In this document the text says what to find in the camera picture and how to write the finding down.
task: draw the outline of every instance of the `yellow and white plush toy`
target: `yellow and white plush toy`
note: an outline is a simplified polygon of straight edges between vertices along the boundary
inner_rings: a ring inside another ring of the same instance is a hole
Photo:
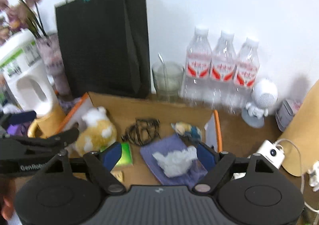
[[[116,129],[106,116],[104,107],[92,108],[82,116],[87,129],[83,131],[73,148],[82,157],[90,151],[100,151],[101,147],[109,147],[116,141]]]

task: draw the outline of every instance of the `pink vase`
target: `pink vase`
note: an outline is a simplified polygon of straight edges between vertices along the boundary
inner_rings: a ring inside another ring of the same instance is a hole
[[[68,80],[64,72],[62,55],[57,33],[48,34],[36,40],[41,58],[44,61],[47,74],[52,75],[55,89],[60,95],[71,93]]]

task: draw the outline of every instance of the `open box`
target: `open box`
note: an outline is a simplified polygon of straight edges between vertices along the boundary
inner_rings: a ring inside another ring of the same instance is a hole
[[[81,131],[86,125],[81,119],[88,109],[103,106],[107,110],[107,116],[117,130],[117,141],[121,142],[121,136],[137,118],[156,118],[160,121],[159,135],[165,138],[174,133],[171,123],[185,122],[200,128],[203,142],[214,146],[216,151],[222,150],[221,129],[216,110],[206,108],[191,108],[182,103],[165,103],[152,100],[139,100],[125,97],[109,96],[97,93],[86,93],[74,106],[61,123],[58,132],[65,131],[78,125]],[[150,172],[139,151],[140,147],[131,144],[133,166],[121,167],[124,173],[123,184],[130,185],[159,185],[158,180]],[[70,157],[77,157],[73,152]]]

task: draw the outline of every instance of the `black shopping bag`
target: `black shopping bag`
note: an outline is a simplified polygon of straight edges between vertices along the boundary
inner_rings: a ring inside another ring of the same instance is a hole
[[[55,8],[72,95],[145,98],[151,89],[146,0],[75,0]]]

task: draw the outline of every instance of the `gray ribbed panel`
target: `gray ribbed panel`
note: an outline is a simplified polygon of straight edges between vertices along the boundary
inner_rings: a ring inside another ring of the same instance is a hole
[[[186,186],[133,186],[122,196],[106,199],[83,225],[234,225],[213,200],[190,193]]]

